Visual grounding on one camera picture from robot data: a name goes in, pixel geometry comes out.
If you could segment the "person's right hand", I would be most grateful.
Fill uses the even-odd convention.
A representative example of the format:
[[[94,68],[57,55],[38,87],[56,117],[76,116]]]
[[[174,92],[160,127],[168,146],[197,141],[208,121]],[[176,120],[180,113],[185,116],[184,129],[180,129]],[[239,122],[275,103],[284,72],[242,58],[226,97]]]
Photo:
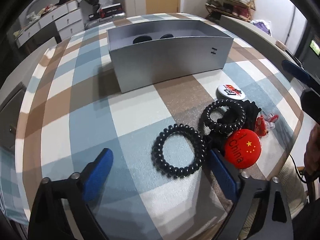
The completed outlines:
[[[319,156],[319,124],[316,124],[310,132],[304,153],[304,166],[309,175],[312,175],[318,169]]]

